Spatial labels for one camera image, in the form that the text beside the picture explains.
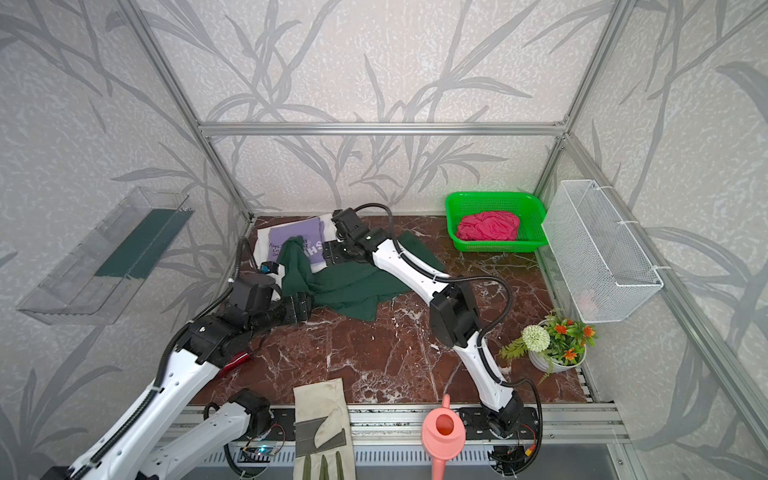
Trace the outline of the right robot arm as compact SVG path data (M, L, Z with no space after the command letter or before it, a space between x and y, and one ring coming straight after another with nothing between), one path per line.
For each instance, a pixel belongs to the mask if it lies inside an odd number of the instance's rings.
M526 407L517 389L526 384L535 399L532 420L527 425L536 438L541 439L543 408L535 383L528 378L515 382L505 380L485 340L485 336L505 320L514 303L508 283L492 275L452 277L421 261L401 246L394 233L392 212L383 204L366 203L336 210L331 221L347 257L394 276L429 306L431 331L458 355L468 371L493 434L506 439L525 424ZM504 309L485 326L480 324L479 309L470 286L473 281L495 282L506 294Z

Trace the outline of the dark green t-shirt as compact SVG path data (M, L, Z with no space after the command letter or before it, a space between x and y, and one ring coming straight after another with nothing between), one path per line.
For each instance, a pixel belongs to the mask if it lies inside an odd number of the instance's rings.
M282 245L277 263L285 268L284 295L308 293L315 306L364 322L376 320L379 304L411 291L395 276L366 263L331 265L313 273L301 236Z

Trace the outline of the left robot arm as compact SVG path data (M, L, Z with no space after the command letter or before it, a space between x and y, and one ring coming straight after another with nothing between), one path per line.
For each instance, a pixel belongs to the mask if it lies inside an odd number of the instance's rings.
M306 293L287 295L278 266L235 272L231 286L186 323L165 347L153 382L90 449L47 479L180 479L206 457L241 438L261 440L276 426L269 401L249 389L166 446L159 444L190 400L249 347L253 337L308 319Z

